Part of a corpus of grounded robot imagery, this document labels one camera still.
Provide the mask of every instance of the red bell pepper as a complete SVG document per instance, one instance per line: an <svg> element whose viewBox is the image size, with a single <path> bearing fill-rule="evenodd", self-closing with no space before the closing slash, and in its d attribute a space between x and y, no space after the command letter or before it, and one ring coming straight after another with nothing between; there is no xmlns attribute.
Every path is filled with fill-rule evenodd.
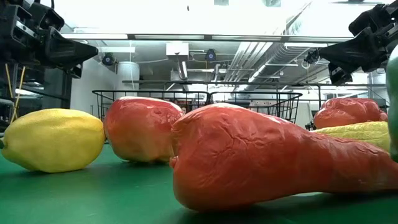
<svg viewBox="0 0 398 224"><path fill-rule="evenodd" d="M371 99L335 98L326 101L313 120L320 129L368 121L387 121L387 114Z"/></svg>

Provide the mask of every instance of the security camera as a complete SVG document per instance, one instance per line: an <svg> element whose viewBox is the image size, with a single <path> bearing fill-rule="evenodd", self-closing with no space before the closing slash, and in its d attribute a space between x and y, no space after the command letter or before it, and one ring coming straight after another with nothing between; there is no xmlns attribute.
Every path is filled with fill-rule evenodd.
<svg viewBox="0 0 398 224"><path fill-rule="evenodd" d="M112 66L116 63L116 57L114 57L112 53L105 53L105 56L102 58L102 63L106 66Z"/></svg>

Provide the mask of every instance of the green object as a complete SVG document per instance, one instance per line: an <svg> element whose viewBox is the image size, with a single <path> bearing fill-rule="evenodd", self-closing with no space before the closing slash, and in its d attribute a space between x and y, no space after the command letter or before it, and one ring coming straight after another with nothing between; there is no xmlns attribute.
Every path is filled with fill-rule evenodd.
<svg viewBox="0 0 398 224"><path fill-rule="evenodd" d="M390 56L386 69L386 85L390 99L388 111L388 129L390 132L391 158L398 162L398 48Z"/></svg>
<svg viewBox="0 0 398 224"><path fill-rule="evenodd" d="M0 157L1 224L395 224L398 195L307 194L245 210L197 213L174 198L168 166L134 166L105 146L83 170L29 172Z"/></svg>

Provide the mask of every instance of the plastic pepper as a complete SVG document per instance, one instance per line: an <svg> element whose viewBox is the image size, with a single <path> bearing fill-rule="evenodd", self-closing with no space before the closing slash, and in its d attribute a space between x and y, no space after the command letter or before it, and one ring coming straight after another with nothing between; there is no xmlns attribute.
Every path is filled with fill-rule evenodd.
<svg viewBox="0 0 398 224"><path fill-rule="evenodd" d="M390 56L386 69L386 85L390 98L388 111L388 128L391 138L391 158L398 162L398 47Z"/></svg>

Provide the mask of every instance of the red pepper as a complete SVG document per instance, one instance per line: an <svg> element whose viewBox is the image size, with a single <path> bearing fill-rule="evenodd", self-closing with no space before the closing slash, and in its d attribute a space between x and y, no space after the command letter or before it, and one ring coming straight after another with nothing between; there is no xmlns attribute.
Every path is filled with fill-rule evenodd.
<svg viewBox="0 0 398 224"><path fill-rule="evenodd" d="M127 161L169 161L171 127L183 116L177 105L154 98L125 96L106 113L104 129L114 153Z"/></svg>
<svg viewBox="0 0 398 224"><path fill-rule="evenodd" d="M326 101L313 120L320 129L368 121L387 121L387 114L371 99L335 98Z"/></svg>
<svg viewBox="0 0 398 224"><path fill-rule="evenodd" d="M194 210L304 192L398 189L398 164L388 152L238 106L199 108L175 122L172 132L174 194Z"/></svg>

